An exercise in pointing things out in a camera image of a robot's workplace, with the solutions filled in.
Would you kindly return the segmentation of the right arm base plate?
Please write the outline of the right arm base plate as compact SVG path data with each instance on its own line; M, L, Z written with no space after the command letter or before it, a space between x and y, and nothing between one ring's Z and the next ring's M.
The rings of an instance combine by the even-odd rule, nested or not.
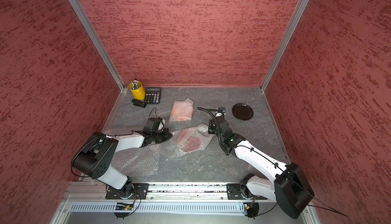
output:
M239 183L228 183L226 185L227 187L227 197L229 200L247 200L247 201L252 201L252 200L266 200L267 198L263 196L255 196L250 191L248 188Z

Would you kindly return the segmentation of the bubble pink plate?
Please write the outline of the bubble pink plate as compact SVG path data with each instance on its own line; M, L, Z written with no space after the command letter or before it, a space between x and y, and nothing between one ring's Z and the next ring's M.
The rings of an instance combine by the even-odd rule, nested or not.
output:
M205 124L184 128L173 132L173 137L160 145L160 153L167 158L181 157L206 149L213 137Z

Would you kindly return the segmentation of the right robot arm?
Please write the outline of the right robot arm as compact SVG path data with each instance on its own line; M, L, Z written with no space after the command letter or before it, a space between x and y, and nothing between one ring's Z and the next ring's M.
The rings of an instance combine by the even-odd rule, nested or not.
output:
M265 180L251 176L244 180L251 195L273 200L292 219L297 219L314 198L314 192L301 168L278 161L258 150L243 136L233 133L224 117L209 121L208 133L218 138L224 153L247 162L257 169Z

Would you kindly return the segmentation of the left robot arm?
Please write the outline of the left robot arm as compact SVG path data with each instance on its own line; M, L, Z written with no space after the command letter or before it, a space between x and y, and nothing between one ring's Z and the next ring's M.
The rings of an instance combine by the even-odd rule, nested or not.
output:
M114 154L120 151L160 144L173 137L169 129L145 133L107 135L95 132L71 160L71 169L104 183L121 199L136 198L136 190L129 176L111 165Z

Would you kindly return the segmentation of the clear bubble wrap sheet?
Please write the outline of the clear bubble wrap sheet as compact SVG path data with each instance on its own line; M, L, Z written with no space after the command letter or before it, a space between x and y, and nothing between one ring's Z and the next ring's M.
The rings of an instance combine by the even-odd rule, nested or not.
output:
M161 149L167 143L167 141L159 144L153 142L146 147L116 152L111 166L131 179L155 175L159 169Z

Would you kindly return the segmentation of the black dinner plate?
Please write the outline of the black dinner plate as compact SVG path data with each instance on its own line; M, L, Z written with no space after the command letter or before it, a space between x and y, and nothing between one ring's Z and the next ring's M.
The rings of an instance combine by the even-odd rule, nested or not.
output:
M239 120L248 121L254 116L254 111L247 104L237 103L232 107L232 114Z

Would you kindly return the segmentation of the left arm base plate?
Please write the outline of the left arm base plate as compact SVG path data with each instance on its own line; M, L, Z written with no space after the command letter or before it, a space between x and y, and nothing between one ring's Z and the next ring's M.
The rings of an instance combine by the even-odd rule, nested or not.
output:
M105 198L107 200L134 200L146 198L148 192L148 183L129 183L125 184L121 189L115 189L111 186L107 186L107 193Z

